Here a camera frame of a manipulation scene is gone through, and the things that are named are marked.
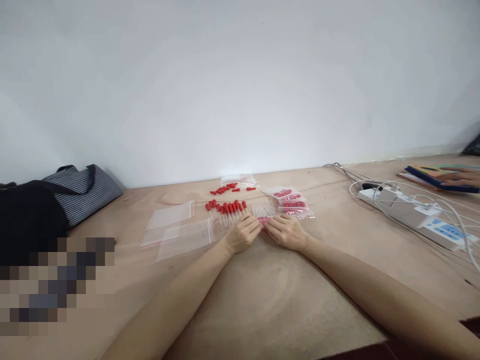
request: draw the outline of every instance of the bag handle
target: bag handle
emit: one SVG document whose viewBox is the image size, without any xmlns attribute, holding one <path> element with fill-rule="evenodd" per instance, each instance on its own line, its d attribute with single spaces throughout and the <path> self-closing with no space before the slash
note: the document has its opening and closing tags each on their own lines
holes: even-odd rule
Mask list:
<svg viewBox="0 0 480 360">
<path fill-rule="evenodd" d="M 63 168 L 61 167 L 58 170 L 59 171 L 61 169 L 64 170 L 64 168 L 67 168 L 67 166 L 64 166 Z M 48 181 L 34 180 L 34 182 L 41 183 L 43 186 L 45 186 L 46 188 L 48 188 L 49 190 L 51 190 L 52 192 L 54 192 L 56 194 L 85 195 L 85 194 L 88 194 L 90 191 L 92 191 L 92 189 L 95 186 L 95 172 L 96 172 L 95 165 L 93 165 L 93 164 L 88 165 L 86 168 L 88 169 L 88 175 L 90 177 L 90 184 L 88 184 L 88 187 L 87 187 L 85 192 L 76 192 L 76 191 L 73 191 L 73 190 L 69 189 L 68 187 L 57 185 L 57 184 L 54 184 L 54 183 L 48 182 Z"/>
</svg>

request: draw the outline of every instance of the forearm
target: forearm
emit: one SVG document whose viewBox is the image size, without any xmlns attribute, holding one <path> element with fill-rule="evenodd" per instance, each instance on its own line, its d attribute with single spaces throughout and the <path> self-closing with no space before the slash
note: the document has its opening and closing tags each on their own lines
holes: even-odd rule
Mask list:
<svg viewBox="0 0 480 360">
<path fill-rule="evenodd" d="M 163 357 L 232 256 L 227 242 L 221 239 L 153 296 L 120 332 L 102 359 Z"/>
<path fill-rule="evenodd" d="M 398 338 L 447 359 L 480 359 L 475 335 L 387 274 L 311 236 L 300 252 Z"/>
</svg>

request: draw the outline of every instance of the finger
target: finger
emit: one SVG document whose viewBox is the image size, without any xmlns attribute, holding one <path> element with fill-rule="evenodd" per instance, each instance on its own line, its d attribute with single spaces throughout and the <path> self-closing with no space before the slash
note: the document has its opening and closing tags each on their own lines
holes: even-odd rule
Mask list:
<svg viewBox="0 0 480 360">
<path fill-rule="evenodd" d="M 246 219 L 244 219 L 244 220 L 240 223 L 240 225 L 245 228 L 245 227 L 247 227 L 248 225 L 250 225 L 251 223 L 253 223 L 255 220 L 257 220 L 257 218 L 256 218 L 255 216 L 253 216 L 253 215 L 250 215 L 249 217 L 247 217 Z"/>
<path fill-rule="evenodd" d="M 446 166 L 446 167 L 441 167 L 440 169 L 450 170 L 450 171 L 459 171 L 459 172 L 462 172 L 462 173 L 478 173 L 479 172 L 478 169 L 474 169 L 474 168 L 471 168 L 471 167 L 463 167 L 463 166 L 460 166 L 460 167 Z"/>
<path fill-rule="evenodd" d="M 443 174 L 436 176 L 437 180 L 455 180 L 455 179 L 464 179 L 464 180 L 473 180 L 478 175 L 472 174 L 471 172 L 451 172 L 448 174 Z"/>
<path fill-rule="evenodd" d="M 275 236 L 273 236 L 273 234 L 271 234 L 267 229 L 265 229 L 265 232 L 268 234 L 268 236 L 278 245 L 282 245 L 279 243 L 279 241 L 275 238 Z"/>
<path fill-rule="evenodd" d="M 282 233 L 280 232 L 280 230 L 274 228 L 272 225 L 270 225 L 272 221 L 270 222 L 267 222 L 266 224 L 264 224 L 263 226 L 265 227 L 266 229 L 266 232 L 268 233 L 268 235 L 270 235 L 270 237 L 272 239 L 274 239 L 277 243 L 278 243 L 278 240 L 280 238 L 280 236 L 282 235 Z"/>
<path fill-rule="evenodd" d="M 443 182 L 443 186 L 460 186 L 460 185 L 472 185 L 473 181 L 471 180 L 457 180 L 457 181 L 449 181 L 449 182 Z"/>
<path fill-rule="evenodd" d="M 280 217 L 280 216 L 274 216 L 273 219 L 275 221 L 278 221 L 279 223 L 282 223 L 282 224 L 286 224 L 287 223 L 287 219 L 283 218 L 283 217 Z"/>
<path fill-rule="evenodd" d="M 257 226 L 260 226 L 260 221 L 255 219 L 255 221 L 252 221 L 249 225 L 245 226 L 245 230 L 250 234 Z"/>
<path fill-rule="evenodd" d="M 242 221 L 244 221 L 246 218 L 248 218 L 249 216 L 252 216 L 251 213 L 249 212 L 246 212 L 244 213 L 242 216 L 240 216 L 240 218 L 237 220 L 237 223 L 241 223 Z"/>
<path fill-rule="evenodd" d="M 262 225 L 260 225 L 260 222 L 258 222 L 258 225 L 256 228 L 254 228 L 251 232 L 250 232 L 250 236 L 255 239 L 257 237 L 258 234 L 260 234 L 260 232 L 262 231 Z"/>
<path fill-rule="evenodd" d="M 278 222 L 274 218 L 271 219 L 267 224 L 271 225 L 272 228 L 275 228 L 279 231 L 282 231 L 283 227 L 285 226 L 284 224 L 282 224 L 281 222 Z"/>
</svg>

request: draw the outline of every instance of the striped bag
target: striped bag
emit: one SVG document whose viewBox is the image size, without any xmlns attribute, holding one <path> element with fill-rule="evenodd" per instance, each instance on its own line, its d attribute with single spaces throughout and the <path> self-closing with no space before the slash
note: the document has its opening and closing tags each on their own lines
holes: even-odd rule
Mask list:
<svg viewBox="0 0 480 360">
<path fill-rule="evenodd" d="M 63 166 L 43 179 L 60 203 L 73 228 L 96 211 L 118 198 L 123 191 L 97 165 L 78 171 L 73 165 Z"/>
</svg>

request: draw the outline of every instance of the person's left hand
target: person's left hand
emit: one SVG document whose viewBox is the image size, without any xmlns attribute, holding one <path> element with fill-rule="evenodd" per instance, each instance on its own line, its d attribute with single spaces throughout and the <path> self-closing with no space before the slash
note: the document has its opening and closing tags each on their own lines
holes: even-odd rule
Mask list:
<svg viewBox="0 0 480 360">
<path fill-rule="evenodd" d="M 436 177 L 437 180 L 444 182 L 442 183 L 444 186 L 470 185 L 480 188 L 480 171 L 478 169 L 471 167 L 441 167 L 440 169 L 455 171 Z"/>
<path fill-rule="evenodd" d="M 223 237 L 232 255 L 248 248 L 262 230 L 260 221 L 250 213 L 243 214 Z"/>
<path fill-rule="evenodd" d="M 295 251 L 302 251 L 307 246 L 309 235 L 302 229 L 302 225 L 295 217 L 285 214 L 274 216 L 264 226 L 267 234 L 278 245 Z"/>
</svg>

